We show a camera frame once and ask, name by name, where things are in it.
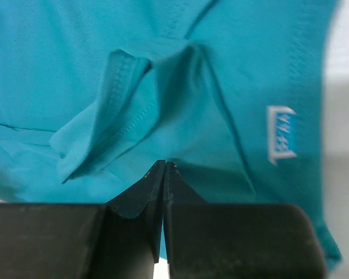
folded fabric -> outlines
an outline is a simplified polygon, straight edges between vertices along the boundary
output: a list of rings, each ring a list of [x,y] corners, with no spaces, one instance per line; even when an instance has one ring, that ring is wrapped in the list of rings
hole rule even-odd
[[[0,0],[0,198],[105,202],[172,160],[211,202],[303,208],[333,269],[320,95],[335,4]]]

white and blue tag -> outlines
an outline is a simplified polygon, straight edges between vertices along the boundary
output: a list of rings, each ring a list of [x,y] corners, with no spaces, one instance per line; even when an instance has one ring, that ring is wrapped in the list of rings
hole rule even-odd
[[[286,106],[268,107],[269,161],[296,157],[294,142],[295,111]]]

teal fabric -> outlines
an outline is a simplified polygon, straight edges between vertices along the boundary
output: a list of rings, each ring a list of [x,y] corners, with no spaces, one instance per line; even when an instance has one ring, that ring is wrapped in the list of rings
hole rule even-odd
[[[0,0],[0,199],[106,202],[172,160],[211,202],[303,208],[334,269],[320,99],[335,5]],[[295,111],[296,157],[276,164],[270,106]]]

white background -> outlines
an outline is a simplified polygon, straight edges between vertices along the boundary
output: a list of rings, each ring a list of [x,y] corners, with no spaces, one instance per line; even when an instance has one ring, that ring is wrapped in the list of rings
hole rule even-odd
[[[334,17],[326,52],[323,190],[326,220],[344,256],[331,279],[349,279],[349,0]],[[167,278],[167,262],[161,259],[154,279]]]

cloth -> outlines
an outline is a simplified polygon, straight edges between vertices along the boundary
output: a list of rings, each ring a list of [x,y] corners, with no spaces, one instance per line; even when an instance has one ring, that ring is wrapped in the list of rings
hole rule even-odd
[[[294,203],[331,269],[320,96],[335,0],[0,0],[0,199],[106,202],[157,159],[211,202]]]

